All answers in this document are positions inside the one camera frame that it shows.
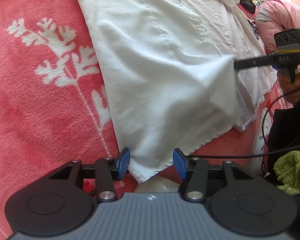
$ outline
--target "white sheet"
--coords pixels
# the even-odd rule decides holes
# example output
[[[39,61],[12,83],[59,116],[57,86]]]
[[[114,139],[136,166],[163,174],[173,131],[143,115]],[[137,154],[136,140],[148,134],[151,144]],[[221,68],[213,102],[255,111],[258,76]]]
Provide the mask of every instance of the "white sheet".
[[[190,154],[233,125],[244,130],[276,80],[271,68],[235,76],[222,56],[263,54],[234,0],[78,1],[139,182],[170,166],[175,147]]]

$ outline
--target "bed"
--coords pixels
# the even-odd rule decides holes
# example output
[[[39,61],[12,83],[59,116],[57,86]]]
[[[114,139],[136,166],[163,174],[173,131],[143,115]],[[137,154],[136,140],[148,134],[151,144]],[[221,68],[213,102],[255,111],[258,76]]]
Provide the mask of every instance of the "bed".
[[[232,128],[193,154],[250,154],[263,109],[279,95],[275,82],[244,131]],[[278,101],[274,109],[284,107]],[[12,233],[4,216],[11,194],[69,160],[93,163],[118,153],[98,53],[78,1],[0,0],[0,240]],[[179,182],[173,167],[160,174]],[[121,195],[136,185],[127,175],[116,189]],[[87,192],[94,186],[84,183]]]

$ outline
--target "metal pivot screw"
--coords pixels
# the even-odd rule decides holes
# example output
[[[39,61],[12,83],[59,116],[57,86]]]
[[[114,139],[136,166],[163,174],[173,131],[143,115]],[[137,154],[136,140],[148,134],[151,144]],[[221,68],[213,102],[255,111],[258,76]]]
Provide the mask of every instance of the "metal pivot screw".
[[[114,198],[115,194],[112,192],[112,191],[102,191],[100,194],[99,194],[99,197],[102,198],[102,199],[112,199]]]
[[[188,192],[187,197],[193,200],[198,200],[203,198],[203,194],[199,191],[190,191]]]

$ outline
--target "circular gripper cap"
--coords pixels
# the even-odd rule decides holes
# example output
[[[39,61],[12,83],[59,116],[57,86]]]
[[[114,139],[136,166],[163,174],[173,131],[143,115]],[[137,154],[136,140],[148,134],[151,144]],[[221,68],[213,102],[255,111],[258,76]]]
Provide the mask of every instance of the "circular gripper cap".
[[[273,185],[238,183],[213,195],[210,210],[226,228],[249,236],[269,236],[284,231],[295,219],[294,200]]]
[[[92,210],[90,197],[80,188],[51,179],[30,184],[12,195],[5,215],[13,231],[54,236],[79,227]]]

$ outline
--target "camera lens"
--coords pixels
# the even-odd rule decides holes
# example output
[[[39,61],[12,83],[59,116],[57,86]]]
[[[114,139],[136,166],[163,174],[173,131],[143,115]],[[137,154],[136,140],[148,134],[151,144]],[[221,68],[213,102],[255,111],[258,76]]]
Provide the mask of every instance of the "camera lens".
[[[295,32],[291,32],[291,38],[292,38],[293,40],[296,40],[296,39],[297,39],[297,35],[296,35]]]
[[[284,33],[283,36],[282,36],[282,38],[283,38],[283,40],[284,40],[285,42],[289,42],[289,40],[290,40],[290,36],[289,36],[289,34],[287,34],[287,33]]]
[[[281,36],[278,35],[276,39],[277,39],[277,43],[281,43],[282,42]]]

